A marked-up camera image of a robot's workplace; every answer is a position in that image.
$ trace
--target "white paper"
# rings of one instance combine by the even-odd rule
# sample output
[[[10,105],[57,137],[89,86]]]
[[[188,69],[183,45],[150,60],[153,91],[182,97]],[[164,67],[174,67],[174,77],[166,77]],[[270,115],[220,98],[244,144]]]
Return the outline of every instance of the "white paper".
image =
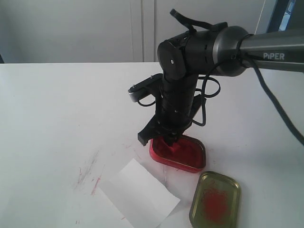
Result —
[[[134,228],[157,227],[180,201],[135,159],[100,188]]]

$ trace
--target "white table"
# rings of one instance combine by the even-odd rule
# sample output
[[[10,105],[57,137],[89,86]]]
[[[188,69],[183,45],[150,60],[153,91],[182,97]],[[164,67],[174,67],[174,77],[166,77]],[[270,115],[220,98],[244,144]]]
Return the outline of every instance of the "white table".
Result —
[[[181,199],[160,227],[190,228],[199,174],[150,158],[137,133],[154,107],[127,93],[159,72],[158,63],[0,65],[0,227],[103,227],[96,181],[135,158]],[[262,73],[304,133],[304,75]],[[238,227],[304,227],[304,148],[253,70],[217,79],[222,91],[207,101],[207,125],[186,134],[205,144],[206,171],[240,183]]]

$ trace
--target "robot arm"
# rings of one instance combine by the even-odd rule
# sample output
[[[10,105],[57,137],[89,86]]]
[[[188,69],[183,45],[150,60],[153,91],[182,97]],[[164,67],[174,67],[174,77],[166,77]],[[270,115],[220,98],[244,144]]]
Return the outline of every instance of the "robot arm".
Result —
[[[170,146],[178,141],[192,123],[205,125],[206,98],[220,91],[219,86],[215,94],[205,94],[207,80],[213,80],[219,85],[216,79],[209,77],[211,73],[238,76],[248,67],[254,67],[257,74],[260,74],[258,67],[304,72],[304,29],[250,35],[239,26],[228,27],[226,22],[210,25],[186,18],[174,9],[170,14],[189,31],[165,40],[158,46],[158,60],[163,74],[154,75],[129,89],[132,100],[139,104],[148,95],[155,97],[155,115],[138,133],[138,139],[143,145],[150,139],[162,136]],[[193,25],[207,30],[197,32]],[[204,80],[202,89],[196,88],[198,79]],[[195,91],[200,91],[201,95],[194,96]],[[279,106],[274,105],[280,113],[283,109],[277,103]],[[193,117],[201,106],[203,122],[198,123]],[[296,128],[290,120],[286,125],[295,134],[293,131]]]

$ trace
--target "red container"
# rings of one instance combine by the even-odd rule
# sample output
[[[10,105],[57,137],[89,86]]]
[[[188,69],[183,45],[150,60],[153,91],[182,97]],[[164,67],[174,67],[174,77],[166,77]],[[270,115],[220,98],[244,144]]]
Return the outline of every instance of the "red container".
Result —
[[[153,160],[187,172],[197,173],[206,165],[203,143],[185,135],[172,146],[168,146],[162,137],[152,139],[149,152]]]

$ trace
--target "gold tin lid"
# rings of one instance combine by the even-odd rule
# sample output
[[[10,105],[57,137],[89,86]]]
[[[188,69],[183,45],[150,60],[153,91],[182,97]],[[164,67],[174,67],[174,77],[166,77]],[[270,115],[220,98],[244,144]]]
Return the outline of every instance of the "gold tin lid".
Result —
[[[207,171],[200,175],[190,210],[194,228],[235,228],[240,185],[225,175]]]

